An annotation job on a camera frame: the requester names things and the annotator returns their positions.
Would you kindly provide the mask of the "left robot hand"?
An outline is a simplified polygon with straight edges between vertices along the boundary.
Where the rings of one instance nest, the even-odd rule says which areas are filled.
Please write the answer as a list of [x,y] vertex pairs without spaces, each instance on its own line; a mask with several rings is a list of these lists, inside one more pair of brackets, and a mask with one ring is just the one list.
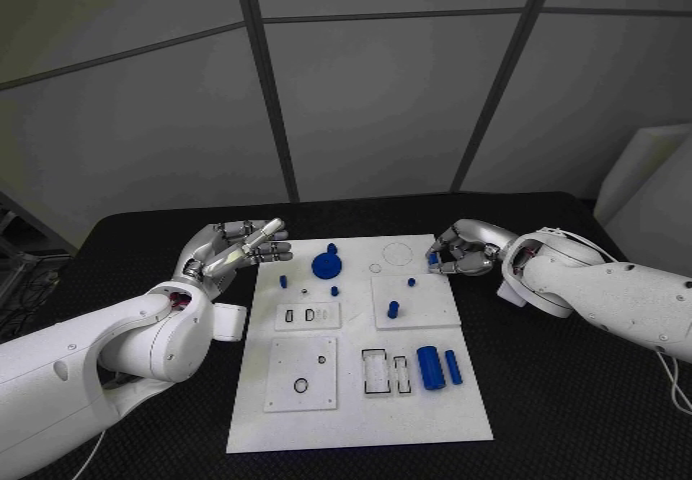
[[241,268],[293,258],[280,218],[208,224],[184,247],[174,280],[194,285],[215,300]]

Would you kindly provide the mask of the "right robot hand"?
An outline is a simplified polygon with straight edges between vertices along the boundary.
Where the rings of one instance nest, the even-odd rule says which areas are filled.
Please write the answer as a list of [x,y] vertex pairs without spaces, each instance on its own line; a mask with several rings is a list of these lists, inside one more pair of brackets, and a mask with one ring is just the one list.
[[426,253],[429,271],[440,275],[485,275],[505,259],[518,238],[514,232],[485,221],[458,220]]

